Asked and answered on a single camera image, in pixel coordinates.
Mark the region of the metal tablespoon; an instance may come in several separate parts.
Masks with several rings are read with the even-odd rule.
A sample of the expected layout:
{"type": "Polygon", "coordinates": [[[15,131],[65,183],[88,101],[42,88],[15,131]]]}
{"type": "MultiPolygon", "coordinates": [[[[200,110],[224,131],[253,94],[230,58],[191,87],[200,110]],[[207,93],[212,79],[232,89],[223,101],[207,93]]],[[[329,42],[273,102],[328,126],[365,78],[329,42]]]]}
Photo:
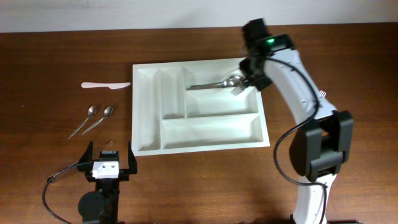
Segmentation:
{"type": "Polygon", "coordinates": [[[220,82],[220,85],[236,85],[237,83],[241,82],[244,80],[243,75],[230,75],[229,77],[225,78],[222,82],[220,82]]]}

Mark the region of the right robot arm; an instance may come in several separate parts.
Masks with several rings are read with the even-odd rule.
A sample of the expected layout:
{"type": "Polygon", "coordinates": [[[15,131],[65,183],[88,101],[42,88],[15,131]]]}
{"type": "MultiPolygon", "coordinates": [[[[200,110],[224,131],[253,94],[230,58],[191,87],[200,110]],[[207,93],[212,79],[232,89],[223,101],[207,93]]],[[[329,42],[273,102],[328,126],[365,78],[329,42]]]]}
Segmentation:
{"type": "Polygon", "coordinates": [[[250,86],[258,91],[277,87],[295,120],[273,149],[281,176],[298,186],[290,222],[326,223],[331,185],[349,158],[354,119],[318,89],[288,34],[272,35],[263,19],[249,21],[242,32],[246,54],[239,69],[244,79],[232,94],[250,86]]]}

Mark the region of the metal fork with blue sheen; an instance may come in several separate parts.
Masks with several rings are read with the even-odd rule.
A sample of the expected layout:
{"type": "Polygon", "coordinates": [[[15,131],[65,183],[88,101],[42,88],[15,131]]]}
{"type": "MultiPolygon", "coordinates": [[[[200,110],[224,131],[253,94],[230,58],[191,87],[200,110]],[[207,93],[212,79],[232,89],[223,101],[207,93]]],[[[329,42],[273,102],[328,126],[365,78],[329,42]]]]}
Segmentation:
{"type": "Polygon", "coordinates": [[[246,85],[238,85],[232,89],[231,94],[233,96],[237,96],[237,95],[241,94],[246,88],[247,88],[246,85]]]}

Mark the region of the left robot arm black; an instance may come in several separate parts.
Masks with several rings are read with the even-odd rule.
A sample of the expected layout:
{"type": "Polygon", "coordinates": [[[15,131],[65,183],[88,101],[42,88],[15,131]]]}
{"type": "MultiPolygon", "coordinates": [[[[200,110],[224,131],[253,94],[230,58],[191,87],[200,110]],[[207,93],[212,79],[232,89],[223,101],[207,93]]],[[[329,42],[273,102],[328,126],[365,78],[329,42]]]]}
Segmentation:
{"type": "Polygon", "coordinates": [[[119,185],[127,182],[130,175],[137,174],[137,161],[128,144],[128,168],[119,167],[118,151],[101,151],[93,159],[93,143],[81,156],[77,169],[85,173],[88,182],[95,183],[94,191],[84,194],[78,203],[78,212],[83,223],[117,223],[119,208],[119,185]]]}

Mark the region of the metal tablespoon crosswise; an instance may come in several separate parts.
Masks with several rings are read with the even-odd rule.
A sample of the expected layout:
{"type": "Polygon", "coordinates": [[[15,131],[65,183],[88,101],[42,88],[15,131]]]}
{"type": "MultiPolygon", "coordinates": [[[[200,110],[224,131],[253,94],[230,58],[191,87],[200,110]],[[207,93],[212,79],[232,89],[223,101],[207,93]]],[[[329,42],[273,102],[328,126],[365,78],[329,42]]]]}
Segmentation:
{"type": "Polygon", "coordinates": [[[187,90],[202,90],[202,89],[211,89],[211,88],[229,88],[236,87],[239,85],[241,81],[239,79],[228,79],[222,82],[204,84],[204,85],[192,85],[187,88],[187,90]]]}

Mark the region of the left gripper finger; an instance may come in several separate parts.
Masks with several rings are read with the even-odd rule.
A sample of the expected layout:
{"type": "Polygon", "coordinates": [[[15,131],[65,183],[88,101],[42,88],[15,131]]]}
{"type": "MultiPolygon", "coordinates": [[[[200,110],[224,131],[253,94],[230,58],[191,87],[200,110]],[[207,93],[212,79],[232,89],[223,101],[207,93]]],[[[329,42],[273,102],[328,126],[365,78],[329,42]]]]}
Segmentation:
{"type": "Polygon", "coordinates": [[[130,174],[137,174],[137,161],[132,151],[131,141],[128,142],[128,166],[130,174]]]}
{"type": "Polygon", "coordinates": [[[82,164],[82,163],[86,163],[86,162],[91,162],[92,156],[93,156],[93,141],[90,141],[86,151],[80,157],[80,160],[78,161],[78,163],[82,164]]]}

